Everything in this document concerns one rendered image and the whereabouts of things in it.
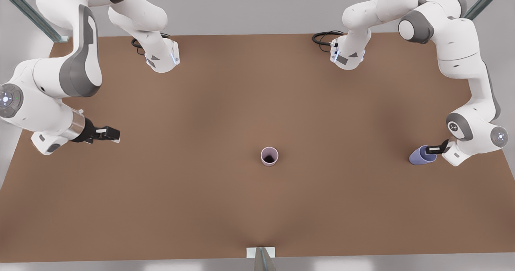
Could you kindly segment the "purple cup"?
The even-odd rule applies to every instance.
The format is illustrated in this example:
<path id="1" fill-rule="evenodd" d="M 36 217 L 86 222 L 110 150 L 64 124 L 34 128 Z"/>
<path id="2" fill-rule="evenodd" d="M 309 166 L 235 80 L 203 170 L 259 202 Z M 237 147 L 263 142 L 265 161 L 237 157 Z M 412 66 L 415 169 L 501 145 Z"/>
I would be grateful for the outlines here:
<path id="1" fill-rule="evenodd" d="M 423 145 L 413 151 L 409 157 L 410 163 L 413 165 L 423 165 L 434 162 L 437 158 L 437 154 L 428 153 L 427 148 L 427 145 Z"/>

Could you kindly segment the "pink cup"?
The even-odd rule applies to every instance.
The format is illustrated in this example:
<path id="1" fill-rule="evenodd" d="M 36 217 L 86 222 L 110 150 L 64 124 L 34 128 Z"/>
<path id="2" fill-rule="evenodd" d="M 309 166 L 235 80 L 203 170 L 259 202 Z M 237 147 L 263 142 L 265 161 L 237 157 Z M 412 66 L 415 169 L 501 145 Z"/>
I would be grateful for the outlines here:
<path id="1" fill-rule="evenodd" d="M 273 166 L 278 160 L 278 150 L 272 147 L 266 147 L 260 154 L 263 165 L 270 167 Z"/>

